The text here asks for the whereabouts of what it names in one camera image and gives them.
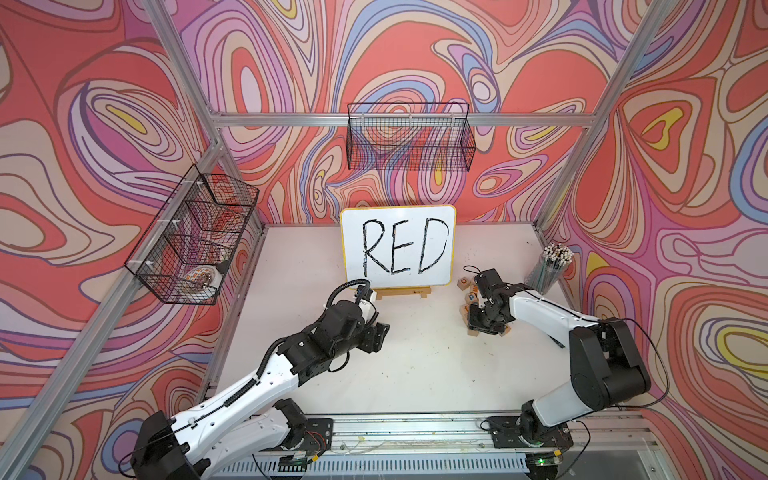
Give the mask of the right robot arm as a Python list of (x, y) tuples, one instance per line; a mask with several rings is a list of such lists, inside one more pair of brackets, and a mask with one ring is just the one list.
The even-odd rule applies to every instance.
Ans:
[(523, 284), (502, 280), (495, 269), (467, 265), (482, 304), (468, 307), (467, 328), (500, 335), (514, 322), (529, 324), (569, 353), (569, 379), (523, 404), (516, 430), (531, 446), (568, 422), (631, 400), (652, 382), (627, 321), (600, 320), (561, 306)]

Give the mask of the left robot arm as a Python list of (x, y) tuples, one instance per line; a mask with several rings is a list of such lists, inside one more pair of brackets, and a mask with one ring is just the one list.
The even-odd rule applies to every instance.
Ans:
[(354, 350), (377, 353), (389, 331), (379, 322), (367, 279), (329, 295), (319, 318), (267, 348), (258, 367), (211, 398), (173, 416), (159, 411), (142, 422), (133, 450), (118, 463), (129, 479), (210, 479), (263, 450), (306, 450), (316, 439), (290, 394), (333, 372)]

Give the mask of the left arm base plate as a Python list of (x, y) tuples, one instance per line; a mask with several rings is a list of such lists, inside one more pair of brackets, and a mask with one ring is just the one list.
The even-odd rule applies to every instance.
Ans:
[(332, 447), (334, 420), (330, 417), (310, 418), (297, 429), (289, 431), (282, 444), (268, 451), (305, 451), (322, 453)]

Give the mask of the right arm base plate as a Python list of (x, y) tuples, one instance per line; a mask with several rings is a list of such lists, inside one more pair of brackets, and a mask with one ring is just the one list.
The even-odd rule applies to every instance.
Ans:
[(565, 423), (556, 427), (540, 426), (535, 420), (519, 415), (490, 416), (480, 422), (497, 449), (534, 448), (566, 451), (574, 445)]

